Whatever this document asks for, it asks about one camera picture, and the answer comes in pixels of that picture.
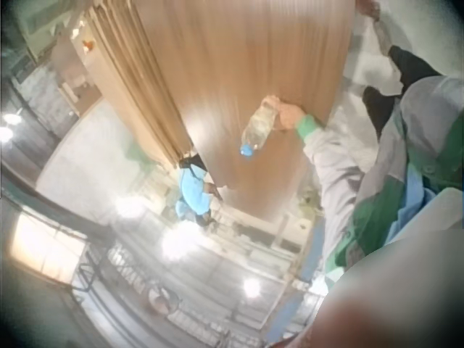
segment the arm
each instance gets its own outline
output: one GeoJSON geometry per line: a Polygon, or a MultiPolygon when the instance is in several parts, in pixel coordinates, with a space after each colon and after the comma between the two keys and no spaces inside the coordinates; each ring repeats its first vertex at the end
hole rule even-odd
{"type": "Polygon", "coordinates": [[[315,166],[322,187],[321,205],[326,217],[324,260],[338,243],[355,207],[363,172],[332,130],[324,130],[296,105],[266,97],[263,102],[279,111],[281,127],[296,129],[304,140],[304,153],[315,166]]]}
{"type": "Polygon", "coordinates": [[[203,183],[203,192],[206,194],[212,194],[220,201],[223,200],[223,198],[219,195],[218,188],[214,183],[203,183]]]}

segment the blue bottle cap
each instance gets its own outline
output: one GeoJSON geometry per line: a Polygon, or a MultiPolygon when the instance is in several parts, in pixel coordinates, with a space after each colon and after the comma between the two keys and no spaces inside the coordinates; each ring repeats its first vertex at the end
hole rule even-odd
{"type": "Polygon", "coordinates": [[[243,144],[240,148],[240,153],[243,154],[246,157],[251,157],[253,156],[253,149],[251,148],[250,145],[248,144],[243,144]]]}

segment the green sleeve cuff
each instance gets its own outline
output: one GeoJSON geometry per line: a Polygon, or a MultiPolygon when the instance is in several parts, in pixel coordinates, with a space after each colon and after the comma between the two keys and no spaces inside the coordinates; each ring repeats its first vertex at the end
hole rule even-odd
{"type": "Polygon", "coordinates": [[[297,132],[303,140],[318,128],[318,123],[311,115],[304,116],[297,124],[297,132]]]}

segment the plastic water bottle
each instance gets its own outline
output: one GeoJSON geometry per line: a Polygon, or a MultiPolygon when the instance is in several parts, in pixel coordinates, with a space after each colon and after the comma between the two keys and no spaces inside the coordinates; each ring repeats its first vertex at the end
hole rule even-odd
{"type": "Polygon", "coordinates": [[[273,129],[278,111],[264,102],[254,112],[248,125],[241,135],[240,153],[251,157],[256,150],[261,149],[273,129]]]}

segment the factory floor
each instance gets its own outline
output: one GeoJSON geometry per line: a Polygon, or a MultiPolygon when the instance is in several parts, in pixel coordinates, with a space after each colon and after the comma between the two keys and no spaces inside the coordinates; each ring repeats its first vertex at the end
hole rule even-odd
{"type": "MultiPolygon", "coordinates": [[[[464,75],[464,27],[449,1],[378,0],[392,43],[425,59],[444,75],[464,75]]],[[[364,171],[376,159],[377,140],[356,88],[371,85],[385,95],[398,94],[399,72],[380,52],[372,20],[356,16],[344,70],[344,82],[328,126],[336,130],[364,171]]]]}

